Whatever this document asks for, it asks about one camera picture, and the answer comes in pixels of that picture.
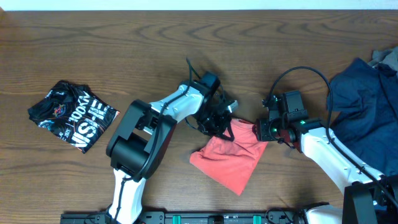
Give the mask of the red printed t-shirt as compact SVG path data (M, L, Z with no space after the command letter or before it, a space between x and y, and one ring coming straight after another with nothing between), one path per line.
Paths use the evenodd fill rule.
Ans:
M199 151L190 156L190 163L240 196L254 172L268 143L257 140L254 124L232 119L233 141L212 137Z

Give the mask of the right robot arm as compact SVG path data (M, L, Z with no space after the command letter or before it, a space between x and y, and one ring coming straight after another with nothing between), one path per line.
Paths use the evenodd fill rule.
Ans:
M397 177L363 162L319 119L259 119L254 133L259 141L286 144L313 160L343 194L342 208L308 205L287 215L289 223L397 223Z

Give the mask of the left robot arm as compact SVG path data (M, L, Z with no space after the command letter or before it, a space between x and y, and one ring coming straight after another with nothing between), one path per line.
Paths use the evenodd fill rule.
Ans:
M189 116L197 121L197 130L233 140L231 113L236 100L220 96L212 99L219 83L182 82L177 90L159 101L133 101L106 148L111 159L116 185L107 215L111 223L134 223L142 212L142 194L160 165L179 122Z

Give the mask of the navy blue garment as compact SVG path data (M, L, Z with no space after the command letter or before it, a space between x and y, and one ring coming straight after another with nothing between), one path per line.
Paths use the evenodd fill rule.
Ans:
M356 156L386 176L397 174L397 72L360 58L334 77L331 125Z

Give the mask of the grey garment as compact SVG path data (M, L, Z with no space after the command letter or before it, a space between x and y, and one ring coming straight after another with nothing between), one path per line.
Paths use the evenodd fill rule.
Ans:
M374 50L368 65L376 68L379 64L388 65L397 71L397 47L385 50Z

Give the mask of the black printed folded garment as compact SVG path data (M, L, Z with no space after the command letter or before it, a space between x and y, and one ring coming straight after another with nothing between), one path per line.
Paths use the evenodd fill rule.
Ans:
M29 119L38 127L86 153L119 115L99 99L87 85L60 80L28 109Z

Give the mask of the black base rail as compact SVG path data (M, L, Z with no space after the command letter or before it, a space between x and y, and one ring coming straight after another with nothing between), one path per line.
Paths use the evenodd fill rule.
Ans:
M66 213L60 216L60 224L112 224L105 212L92 214ZM264 213L169 213L143 212L133 224L305 224L300 214L293 211L272 209Z

